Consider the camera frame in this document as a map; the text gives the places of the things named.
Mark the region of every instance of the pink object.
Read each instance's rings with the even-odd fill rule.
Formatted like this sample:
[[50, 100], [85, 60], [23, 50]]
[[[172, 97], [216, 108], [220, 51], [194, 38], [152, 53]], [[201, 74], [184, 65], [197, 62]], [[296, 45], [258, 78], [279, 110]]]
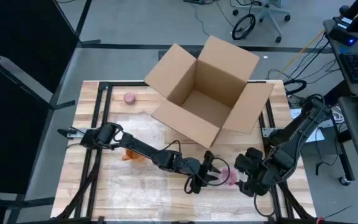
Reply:
[[[224, 181], [227, 178], [228, 175], [228, 169], [227, 167], [223, 168], [221, 170], [222, 174], [221, 174], [221, 180]], [[230, 167], [230, 177], [227, 180], [227, 182], [225, 183], [226, 185], [232, 186], [237, 182], [237, 172], [235, 170], [234, 167]]]
[[124, 101], [128, 105], [133, 105], [136, 102], [135, 94], [133, 93], [126, 93], [124, 95]]

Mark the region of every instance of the wooden tabletop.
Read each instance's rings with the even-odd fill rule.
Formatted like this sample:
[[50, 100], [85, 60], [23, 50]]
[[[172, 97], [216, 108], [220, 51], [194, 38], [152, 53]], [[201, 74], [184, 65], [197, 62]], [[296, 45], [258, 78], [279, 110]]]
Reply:
[[[270, 95], [275, 124], [277, 127], [285, 127], [291, 121], [291, 115], [283, 83], [281, 80], [268, 82], [275, 84]], [[97, 81], [83, 82], [73, 127], [91, 126], [98, 84]], [[134, 105], [124, 103], [123, 96], [127, 92], [136, 95], [137, 101]], [[97, 127], [101, 124], [105, 99], [106, 92], [102, 97]], [[148, 86], [115, 86], [112, 91], [108, 121], [120, 124], [125, 132], [131, 133], [135, 138], [157, 149], [177, 139], [181, 142], [183, 157], [195, 157], [202, 161], [207, 150], [205, 147], [151, 117], [150, 114], [163, 100], [165, 100], [163, 96]], [[69, 141], [69, 144], [79, 141], [75, 139]], [[209, 150], [233, 166], [238, 154], [245, 154], [249, 147], [263, 151], [258, 122], [251, 134], [223, 129]], [[67, 149], [51, 217], [62, 212], [78, 190], [85, 151], [81, 146]], [[123, 161], [121, 157], [124, 154], [125, 150], [122, 148], [103, 151], [92, 220], [97, 220], [99, 216], [104, 216], [110, 221], [267, 220], [255, 211], [253, 198], [240, 193], [235, 185], [203, 187], [200, 194], [188, 195], [183, 191], [185, 175], [164, 172], [149, 160]], [[220, 161], [214, 162], [214, 166], [218, 169], [225, 167]], [[289, 178], [288, 185], [306, 211], [315, 215], [301, 159], [297, 170]], [[82, 216], [86, 212], [88, 195], [89, 189], [84, 197]], [[280, 196], [282, 213], [286, 215], [282, 195]], [[258, 197], [257, 203], [262, 213], [271, 213], [273, 203], [269, 194]]]

